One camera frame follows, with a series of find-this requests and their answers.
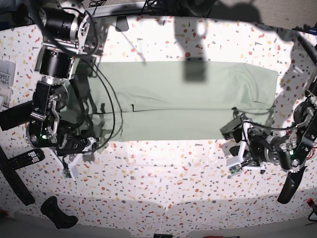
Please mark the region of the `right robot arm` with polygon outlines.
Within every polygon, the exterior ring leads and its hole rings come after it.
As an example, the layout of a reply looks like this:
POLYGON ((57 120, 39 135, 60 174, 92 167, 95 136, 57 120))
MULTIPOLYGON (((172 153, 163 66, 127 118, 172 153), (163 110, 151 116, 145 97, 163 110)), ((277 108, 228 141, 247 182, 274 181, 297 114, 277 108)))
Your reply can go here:
POLYGON ((43 42, 35 71, 41 76, 33 94, 29 141, 35 148, 53 148, 58 156, 83 154, 89 144, 92 122, 74 85, 78 63, 99 48, 97 29, 80 0, 24 1, 43 42), (76 122, 62 119, 69 101, 70 83, 79 104, 76 122))

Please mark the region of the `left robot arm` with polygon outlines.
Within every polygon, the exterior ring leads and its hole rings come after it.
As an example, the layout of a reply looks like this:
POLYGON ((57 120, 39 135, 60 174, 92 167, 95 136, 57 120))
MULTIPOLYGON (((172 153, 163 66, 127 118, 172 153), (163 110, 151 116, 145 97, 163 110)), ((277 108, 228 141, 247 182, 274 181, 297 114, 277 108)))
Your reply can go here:
POLYGON ((227 161, 235 176, 245 170, 264 171, 265 163, 281 166, 289 174, 303 169, 306 157, 314 147, 317 136, 317 72, 313 71, 305 87, 306 100, 293 112, 293 123, 286 128, 261 125, 234 109, 234 119, 221 128, 226 139, 239 146, 230 148, 233 158, 227 161))

